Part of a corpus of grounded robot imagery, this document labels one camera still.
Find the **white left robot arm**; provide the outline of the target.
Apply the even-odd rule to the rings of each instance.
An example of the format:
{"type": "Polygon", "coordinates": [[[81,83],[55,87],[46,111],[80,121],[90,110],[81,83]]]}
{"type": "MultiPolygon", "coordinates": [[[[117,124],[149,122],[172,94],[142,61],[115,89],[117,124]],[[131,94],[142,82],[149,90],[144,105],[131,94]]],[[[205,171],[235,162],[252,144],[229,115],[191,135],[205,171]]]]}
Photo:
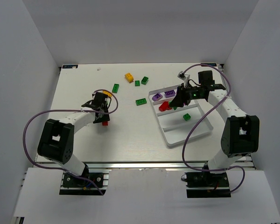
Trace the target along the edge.
{"type": "Polygon", "coordinates": [[[110,120],[108,95],[96,92],[93,98],[82,105],[95,112],[80,110],[60,120],[48,119],[39,141],[37,152],[40,156],[59,164],[75,176],[88,177],[88,167],[74,154],[74,135],[89,123],[104,123],[110,120]]]}

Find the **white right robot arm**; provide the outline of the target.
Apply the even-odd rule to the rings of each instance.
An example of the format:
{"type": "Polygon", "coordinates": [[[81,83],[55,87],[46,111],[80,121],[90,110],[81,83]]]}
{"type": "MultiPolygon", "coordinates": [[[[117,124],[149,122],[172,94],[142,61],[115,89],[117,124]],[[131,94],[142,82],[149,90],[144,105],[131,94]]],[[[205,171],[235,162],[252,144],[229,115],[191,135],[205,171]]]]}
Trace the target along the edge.
{"type": "Polygon", "coordinates": [[[220,140],[221,148],[207,162],[204,172],[220,174],[238,159],[257,152],[259,148],[259,118],[241,110],[230,97],[230,89],[216,84],[212,71],[198,73],[198,85],[191,85],[188,77],[177,87],[170,107],[184,107],[192,100],[204,99],[216,110],[225,122],[220,140]]]}

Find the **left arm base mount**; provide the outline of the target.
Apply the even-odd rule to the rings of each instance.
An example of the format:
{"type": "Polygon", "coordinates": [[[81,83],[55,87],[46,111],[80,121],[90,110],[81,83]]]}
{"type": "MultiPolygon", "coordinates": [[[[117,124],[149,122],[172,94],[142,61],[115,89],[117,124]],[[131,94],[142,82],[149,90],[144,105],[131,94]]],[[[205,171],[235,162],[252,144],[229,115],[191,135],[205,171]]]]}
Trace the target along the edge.
{"type": "Polygon", "coordinates": [[[89,169],[88,179],[81,180],[69,173],[63,173],[59,195],[65,196],[102,196],[105,194],[109,181],[109,170],[89,169]]]}

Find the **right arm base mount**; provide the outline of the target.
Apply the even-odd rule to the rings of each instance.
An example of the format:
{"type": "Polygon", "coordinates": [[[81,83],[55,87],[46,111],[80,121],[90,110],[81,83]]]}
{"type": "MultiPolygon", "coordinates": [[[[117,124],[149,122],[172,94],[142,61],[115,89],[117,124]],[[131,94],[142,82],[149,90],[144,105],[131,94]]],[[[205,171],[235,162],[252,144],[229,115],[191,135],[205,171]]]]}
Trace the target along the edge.
{"type": "Polygon", "coordinates": [[[181,176],[181,181],[186,183],[187,198],[231,197],[226,172],[186,172],[181,176]]]}

